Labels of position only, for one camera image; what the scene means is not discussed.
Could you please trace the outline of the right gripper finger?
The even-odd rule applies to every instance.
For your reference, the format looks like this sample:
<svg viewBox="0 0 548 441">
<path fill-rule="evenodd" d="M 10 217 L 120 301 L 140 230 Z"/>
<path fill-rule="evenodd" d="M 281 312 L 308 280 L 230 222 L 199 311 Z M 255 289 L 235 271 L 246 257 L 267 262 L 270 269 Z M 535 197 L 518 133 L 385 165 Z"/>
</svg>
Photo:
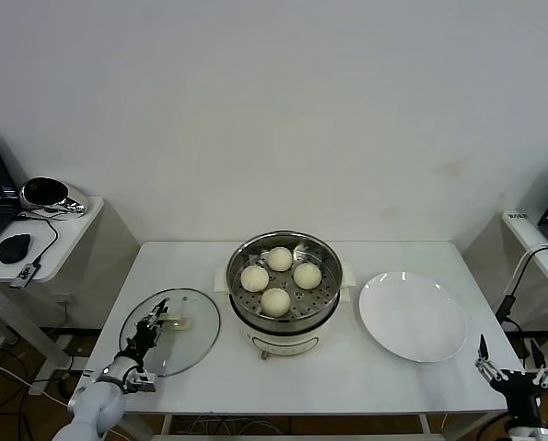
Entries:
<svg viewBox="0 0 548 441">
<path fill-rule="evenodd" d="M 480 342 L 477 349 L 477 359 L 474 362 L 474 366 L 480 373 L 480 375 L 488 382 L 492 381 L 507 381 L 508 375 L 498 368 L 491 360 L 485 336 L 480 336 Z"/>
<path fill-rule="evenodd" d="M 542 389 L 548 388 L 548 360 L 545 358 L 535 339 L 530 340 L 531 357 L 533 361 L 532 373 L 535 377 L 532 383 Z"/>
</svg>

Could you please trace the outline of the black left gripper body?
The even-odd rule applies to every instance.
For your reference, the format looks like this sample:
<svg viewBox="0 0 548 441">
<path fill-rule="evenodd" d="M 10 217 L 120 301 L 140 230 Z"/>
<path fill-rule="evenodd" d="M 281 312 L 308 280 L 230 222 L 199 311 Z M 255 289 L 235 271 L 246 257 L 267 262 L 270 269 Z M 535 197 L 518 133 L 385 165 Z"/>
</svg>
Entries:
<svg viewBox="0 0 548 441">
<path fill-rule="evenodd" d="M 135 328 L 135 335 L 126 340 L 125 351 L 133 356 L 145 356 L 156 346 L 161 333 L 161 325 L 158 323 L 157 317 L 148 316 L 138 321 Z"/>
</svg>

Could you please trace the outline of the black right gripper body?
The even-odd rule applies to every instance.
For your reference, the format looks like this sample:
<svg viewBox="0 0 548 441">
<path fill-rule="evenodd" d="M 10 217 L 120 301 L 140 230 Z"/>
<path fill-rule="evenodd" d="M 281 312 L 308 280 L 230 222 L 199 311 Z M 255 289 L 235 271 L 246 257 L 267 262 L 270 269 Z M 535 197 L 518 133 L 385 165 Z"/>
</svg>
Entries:
<svg viewBox="0 0 548 441">
<path fill-rule="evenodd" d="M 543 388 L 533 381 L 536 375 L 502 369 L 488 381 L 489 386 L 505 397 L 512 425 L 543 425 L 537 399 Z"/>
</svg>

